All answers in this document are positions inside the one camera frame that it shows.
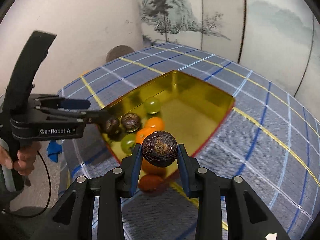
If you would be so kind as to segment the person left hand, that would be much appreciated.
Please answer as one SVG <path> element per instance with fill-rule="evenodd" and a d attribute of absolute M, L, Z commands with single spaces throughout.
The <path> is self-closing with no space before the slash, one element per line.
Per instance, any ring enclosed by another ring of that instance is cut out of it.
<path fill-rule="evenodd" d="M 28 176 L 35 169 L 34 163 L 40 149 L 41 143 L 33 142 L 30 146 L 18 150 L 17 160 L 12 161 L 7 150 L 1 146 L 1 165 L 10 170 L 15 169 L 22 176 Z"/>

